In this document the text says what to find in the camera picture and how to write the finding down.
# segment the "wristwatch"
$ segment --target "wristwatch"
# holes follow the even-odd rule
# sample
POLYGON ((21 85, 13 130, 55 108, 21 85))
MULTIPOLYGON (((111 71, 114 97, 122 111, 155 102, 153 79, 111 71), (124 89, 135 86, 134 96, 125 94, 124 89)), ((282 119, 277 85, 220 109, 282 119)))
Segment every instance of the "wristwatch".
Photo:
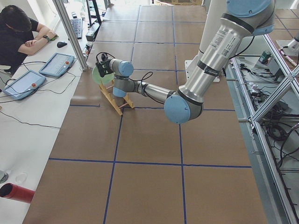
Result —
POLYGON ((48 43, 50 42, 50 38, 47 35, 44 35, 43 38, 46 38, 48 43))

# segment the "computer mouse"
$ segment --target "computer mouse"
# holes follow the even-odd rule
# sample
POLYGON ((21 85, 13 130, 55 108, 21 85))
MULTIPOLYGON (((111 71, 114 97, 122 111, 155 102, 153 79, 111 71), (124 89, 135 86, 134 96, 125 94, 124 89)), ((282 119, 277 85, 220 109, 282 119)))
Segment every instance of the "computer mouse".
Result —
POLYGON ((58 43, 57 43, 57 47, 58 48, 62 48, 63 46, 65 46, 67 44, 67 42, 65 42, 65 41, 59 41, 58 43))

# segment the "green plate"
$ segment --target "green plate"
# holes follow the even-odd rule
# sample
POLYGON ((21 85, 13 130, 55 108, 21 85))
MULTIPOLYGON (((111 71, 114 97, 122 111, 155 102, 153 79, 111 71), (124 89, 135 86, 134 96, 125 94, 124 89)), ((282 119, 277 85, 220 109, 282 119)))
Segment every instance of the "green plate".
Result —
POLYGON ((111 73, 109 75, 105 75, 104 77, 101 77, 98 71, 97 67, 93 68, 92 77, 95 83, 97 84, 107 84, 110 83, 114 79, 114 73, 111 73))

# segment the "robotic arm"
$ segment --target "robotic arm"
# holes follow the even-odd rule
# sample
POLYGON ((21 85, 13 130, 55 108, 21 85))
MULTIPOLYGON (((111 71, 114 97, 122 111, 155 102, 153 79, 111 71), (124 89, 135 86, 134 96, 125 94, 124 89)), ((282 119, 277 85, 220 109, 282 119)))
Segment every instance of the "robotic arm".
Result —
POLYGON ((137 92, 164 104, 167 118, 177 124, 197 118, 203 111, 204 94, 234 56, 246 36, 270 33, 274 28, 275 0, 227 0, 221 26, 187 82, 172 91, 130 79, 130 62, 102 56, 96 65, 101 76, 115 72, 113 94, 125 97, 137 92))

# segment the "black t-shirt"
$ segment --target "black t-shirt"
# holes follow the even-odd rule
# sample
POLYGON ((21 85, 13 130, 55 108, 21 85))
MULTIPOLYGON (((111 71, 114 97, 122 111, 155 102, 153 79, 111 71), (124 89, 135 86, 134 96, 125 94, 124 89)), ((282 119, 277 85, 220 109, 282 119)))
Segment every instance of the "black t-shirt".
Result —
POLYGON ((30 19, 32 27, 28 32, 15 32, 4 23, 0 14, 0 65, 10 65, 8 71, 14 73, 27 57, 18 52, 18 49, 26 41, 33 40, 32 31, 37 30, 38 22, 30 19))

